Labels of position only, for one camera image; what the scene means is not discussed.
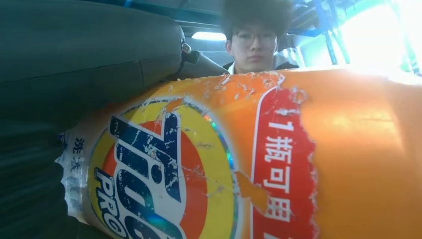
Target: man's nose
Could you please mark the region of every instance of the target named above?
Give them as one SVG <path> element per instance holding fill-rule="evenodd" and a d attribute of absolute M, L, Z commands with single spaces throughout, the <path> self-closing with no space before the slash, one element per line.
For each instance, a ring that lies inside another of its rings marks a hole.
<path fill-rule="evenodd" d="M 251 50 L 261 50 L 262 49 L 262 40 L 261 37 L 255 36 L 251 45 Z"/>

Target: red label band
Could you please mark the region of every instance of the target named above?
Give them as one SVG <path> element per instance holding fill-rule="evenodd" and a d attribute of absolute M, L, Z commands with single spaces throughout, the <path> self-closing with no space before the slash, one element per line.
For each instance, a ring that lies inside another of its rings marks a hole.
<path fill-rule="evenodd" d="M 316 235 L 311 162 L 315 145 L 301 124 L 300 93 L 276 87 L 258 104 L 251 180 L 268 192 L 269 200 L 265 213 L 252 209 L 254 239 L 312 239 Z"/>

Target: man's eye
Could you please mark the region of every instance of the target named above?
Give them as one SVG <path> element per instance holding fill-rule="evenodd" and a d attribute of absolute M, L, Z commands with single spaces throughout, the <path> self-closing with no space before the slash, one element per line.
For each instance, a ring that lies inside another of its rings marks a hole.
<path fill-rule="evenodd" d="M 241 33 L 238 35 L 239 38 L 242 39 L 252 39 L 253 38 L 253 34 L 250 33 Z"/>

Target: black leather seat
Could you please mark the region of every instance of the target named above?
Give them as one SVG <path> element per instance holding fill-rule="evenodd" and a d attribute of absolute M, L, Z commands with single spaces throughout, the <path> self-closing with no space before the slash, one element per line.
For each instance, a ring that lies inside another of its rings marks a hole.
<path fill-rule="evenodd" d="M 109 103 L 183 75 L 182 41 L 172 19 L 134 9 L 0 1 L 1 238 L 106 238 L 67 216 L 63 169 L 54 163 L 63 152 L 57 134 Z M 211 66 L 202 76 L 220 74 Z"/>

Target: glasses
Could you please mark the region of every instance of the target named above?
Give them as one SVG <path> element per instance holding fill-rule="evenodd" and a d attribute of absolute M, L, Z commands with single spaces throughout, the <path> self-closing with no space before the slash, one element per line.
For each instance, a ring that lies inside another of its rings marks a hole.
<path fill-rule="evenodd" d="M 277 41 L 276 34 L 270 32 L 254 33 L 251 31 L 240 31 L 237 33 L 236 37 L 239 45 L 245 47 L 252 46 L 256 37 L 258 37 L 262 46 L 274 46 Z"/>

